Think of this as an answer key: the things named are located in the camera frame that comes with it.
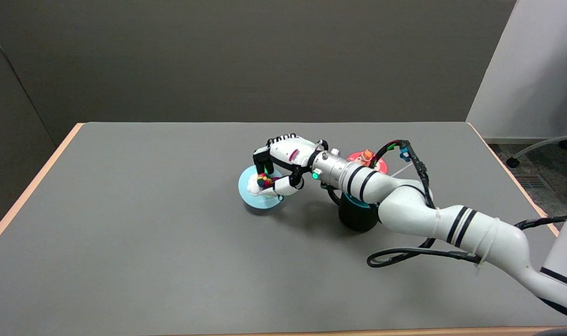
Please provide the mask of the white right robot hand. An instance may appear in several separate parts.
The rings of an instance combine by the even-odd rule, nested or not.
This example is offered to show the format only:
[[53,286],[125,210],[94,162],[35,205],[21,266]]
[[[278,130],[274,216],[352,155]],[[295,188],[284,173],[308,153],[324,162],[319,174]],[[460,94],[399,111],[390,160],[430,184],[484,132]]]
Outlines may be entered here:
[[290,174],[273,181],[270,187],[261,187],[251,194],[278,198],[295,194],[304,187],[303,175],[312,171],[316,155],[328,149],[326,140],[315,143],[295,133],[270,138],[266,145],[253,152],[256,173],[272,175],[275,172],[274,166],[277,165],[290,171]]

